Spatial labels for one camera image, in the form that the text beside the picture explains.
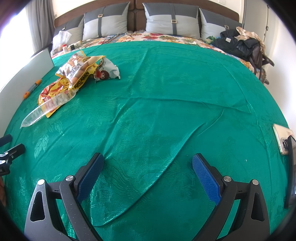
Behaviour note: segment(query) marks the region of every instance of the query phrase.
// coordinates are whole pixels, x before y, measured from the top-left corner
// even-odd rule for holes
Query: marker
[[[41,80],[37,80],[32,87],[24,94],[24,99],[27,99],[28,96],[37,88],[38,85],[40,85]]]

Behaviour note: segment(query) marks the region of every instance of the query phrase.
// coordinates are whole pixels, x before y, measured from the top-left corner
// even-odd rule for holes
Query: headboard
[[[55,26],[60,26],[73,18],[84,14],[85,12],[92,11],[96,8],[112,5],[116,3],[127,2],[128,0],[96,0],[86,4],[83,4],[77,8],[74,8],[63,15],[57,17],[54,20]],[[233,20],[239,21],[239,14],[227,7],[224,7],[218,3],[209,0],[130,0],[130,5],[128,8],[128,25],[129,31],[138,31],[146,29],[146,16],[143,6],[143,2],[164,2],[164,3],[180,3],[196,5],[200,8],[209,10],[221,14],[225,17],[231,18]]]

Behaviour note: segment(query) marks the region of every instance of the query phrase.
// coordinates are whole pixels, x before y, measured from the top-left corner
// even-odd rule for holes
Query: gray pillow
[[[198,6],[176,3],[143,3],[146,31],[198,39]]]
[[[220,33],[228,30],[242,27],[242,24],[231,19],[224,17],[220,14],[201,9],[200,19],[202,22],[201,38],[206,39],[209,36],[220,37]]]
[[[72,19],[69,22],[66,22],[54,30],[54,36],[56,36],[59,31],[68,31],[71,35],[70,39],[68,40],[67,45],[71,45],[74,43],[77,43],[78,41],[82,40],[82,34],[83,34],[83,25],[84,25],[84,16],[78,16],[74,19]]]
[[[129,3],[113,4],[85,13],[82,41],[126,33]]]

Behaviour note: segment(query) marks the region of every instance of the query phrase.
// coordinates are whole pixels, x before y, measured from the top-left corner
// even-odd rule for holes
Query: metal screw
[[[44,179],[40,179],[40,180],[37,182],[37,184],[38,184],[38,185],[42,185],[42,184],[44,184],[44,182],[45,182]]]
[[[230,177],[230,176],[225,176],[225,177],[224,177],[224,181],[226,181],[226,182],[230,182],[230,181],[231,181],[231,177]]]
[[[72,175],[66,176],[66,181],[70,182],[74,179],[74,177]]]
[[[253,183],[254,185],[258,185],[258,184],[259,184],[259,182],[258,182],[256,179],[253,179],[253,180],[252,180],[252,183]]]

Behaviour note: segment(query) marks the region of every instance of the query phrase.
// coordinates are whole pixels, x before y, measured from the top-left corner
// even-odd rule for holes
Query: yellow snack bag
[[[59,68],[56,75],[61,78],[67,78],[69,80],[69,89],[72,89],[78,80],[88,71],[88,69],[93,65],[96,65],[96,62],[103,57],[105,56],[87,57],[84,52],[80,50],[73,54],[68,62]]]
[[[38,105],[66,90],[80,89],[89,75],[94,74],[96,68],[102,65],[103,61],[100,61],[99,64],[96,62],[102,60],[103,57],[105,56],[87,57],[82,50],[73,54],[67,63],[56,72],[56,75],[60,78],[45,87],[40,93]],[[46,117],[50,117],[58,108],[47,113]]]

